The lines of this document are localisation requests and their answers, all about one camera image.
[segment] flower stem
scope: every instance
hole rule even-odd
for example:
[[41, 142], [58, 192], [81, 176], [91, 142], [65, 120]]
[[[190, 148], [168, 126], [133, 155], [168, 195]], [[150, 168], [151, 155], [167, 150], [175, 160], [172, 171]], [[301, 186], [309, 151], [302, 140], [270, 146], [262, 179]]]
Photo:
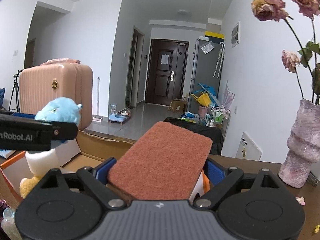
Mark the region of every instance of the flower stem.
[[298, 77], [297, 68], [295, 67], [294, 69], [295, 69], [295, 71], [296, 71], [297, 80], [298, 80], [298, 84], [299, 84], [299, 87], [300, 87], [300, 91], [301, 91], [302, 99], [304, 99], [304, 97], [303, 97], [303, 92], [302, 92], [302, 88], [301, 88], [301, 84], [300, 84], [300, 80], [299, 80], [299, 77]]
[[[311, 20], [312, 22], [312, 29], [313, 29], [313, 38], [315, 40], [315, 44], [316, 44], [316, 29], [315, 29], [315, 23], [313, 22], [313, 20]], [[317, 53], [315, 52], [315, 62], [316, 62], [316, 67], [315, 67], [315, 76], [314, 76], [314, 80], [313, 80], [313, 95], [315, 93], [315, 90], [316, 90], [316, 80], [318, 80], [317, 78], [317, 74], [318, 74], [318, 71], [317, 71]], [[315, 104], [319, 104], [319, 98], [317, 96], [317, 99], [315, 101]]]
[[[304, 59], [305, 59], [305, 61], [306, 61], [306, 63], [307, 63], [307, 66], [308, 66], [308, 69], [309, 69], [309, 71], [310, 71], [310, 74], [311, 74], [311, 77], [312, 77], [312, 79], [313, 79], [313, 82], [316, 82], [315, 79], [314, 79], [314, 77], [313, 77], [313, 74], [312, 74], [311, 68], [310, 68], [310, 66], [309, 66], [309, 63], [308, 63], [308, 61], [307, 61], [307, 56], [306, 56], [306, 54], [305, 54], [305, 52], [304, 52], [303, 46], [302, 46], [302, 44], [301, 44], [298, 36], [296, 35], [294, 29], [292, 28], [292, 26], [290, 25], [290, 23], [288, 22], [288, 20], [287, 20], [287, 19], [284, 19], [284, 21], [285, 21], [286, 24], [289, 26], [289, 28], [290, 28], [290, 30], [292, 31], [293, 35], [296, 37], [296, 39], [297, 39], [297, 41], [298, 41], [298, 43], [299, 43], [299, 45], [300, 45], [300, 48], [301, 48], [301, 50], [302, 50], [303, 57], [304, 57]], [[314, 99], [314, 91], [312, 91], [312, 102], [313, 102], [313, 99]]]

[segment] stuffed animal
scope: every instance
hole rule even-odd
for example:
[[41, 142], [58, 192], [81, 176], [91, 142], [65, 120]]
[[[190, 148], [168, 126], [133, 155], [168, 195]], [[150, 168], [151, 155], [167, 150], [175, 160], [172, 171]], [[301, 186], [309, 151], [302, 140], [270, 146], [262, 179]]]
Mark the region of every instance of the stuffed animal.
[[[57, 122], [74, 122], [80, 123], [80, 113], [82, 105], [77, 105], [70, 98], [57, 98], [49, 102], [41, 111], [36, 114], [36, 120], [57, 121]], [[59, 160], [55, 148], [66, 143], [66, 141], [51, 141], [51, 150], [46, 152], [28, 151], [26, 159], [28, 166], [34, 177], [31, 179], [24, 178], [20, 182], [20, 195], [25, 198], [43, 176], [53, 168], [59, 167]]]

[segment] doorway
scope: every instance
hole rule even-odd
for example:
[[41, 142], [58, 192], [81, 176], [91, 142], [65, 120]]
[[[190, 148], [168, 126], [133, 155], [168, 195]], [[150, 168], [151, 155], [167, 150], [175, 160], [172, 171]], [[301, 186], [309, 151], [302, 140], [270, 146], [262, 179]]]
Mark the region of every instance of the doorway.
[[35, 40], [36, 39], [33, 39], [33, 40], [27, 42], [26, 54], [24, 57], [24, 68], [33, 67], [33, 55], [35, 52]]
[[133, 30], [127, 75], [125, 107], [137, 106], [138, 85], [144, 36], [136, 28]]
[[188, 41], [151, 40], [146, 103], [168, 106], [182, 98]]

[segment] gray floor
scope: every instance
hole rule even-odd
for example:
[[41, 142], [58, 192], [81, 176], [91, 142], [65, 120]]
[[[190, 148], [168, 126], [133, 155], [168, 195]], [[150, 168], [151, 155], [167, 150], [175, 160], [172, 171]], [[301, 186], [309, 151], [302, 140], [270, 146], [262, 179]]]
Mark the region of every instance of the gray floor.
[[138, 140], [146, 131], [148, 131], [156, 122], [163, 121], [167, 117], [181, 116], [181, 113], [167, 111], [166, 106], [157, 106], [152, 104], [141, 104], [132, 109], [131, 118], [120, 125], [118, 122], [101, 123], [92, 122], [86, 129], [88, 133], [98, 132], [132, 140]]

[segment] cardboard box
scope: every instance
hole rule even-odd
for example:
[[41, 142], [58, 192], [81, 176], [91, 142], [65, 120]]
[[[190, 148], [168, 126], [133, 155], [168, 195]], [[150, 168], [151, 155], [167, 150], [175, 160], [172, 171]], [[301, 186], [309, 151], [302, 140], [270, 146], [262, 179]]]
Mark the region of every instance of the cardboard box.
[[181, 100], [172, 100], [168, 111], [174, 112], [174, 113], [183, 113], [185, 111], [185, 107], [187, 105], [187, 101], [181, 101]]
[[[74, 140], [71, 142], [71, 144], [66, 144], [69, 144], [69, 148], [59, 151], [58, 154], [61, 166], [67, 172], [76, 172], [79, 168], [84, 166], [96, 167], [110, 157], [115, 157], [119, 160], [135, 143], [134, 140], [115, 136], [102, 138], [83, 131], [78, 131], [76, 141]], [[73, 148], [71, 152], [73, 153], [67, 154], [71, 149], [71, 145]], [[22, 198], [19, 195], [20, 181], [23, 178], [31, 177], [33, 177], [33, 174], [29, 170], [25, 152], [22, 152], [3, 163], [0, 166], [0, 199], [6, 200], [9, 206], [16, 209], [22, 201]], [[108, 185], [108, 187], [114, 190], [116, 194], [121, 195], [120, 192], [117, 192], [111, 185]], [[199, 195], [203, 195], [204, 190], [203, 176], [200, 176], [195, 189], [191, 194], [190, 201], [192, 202], [198, 193]]]

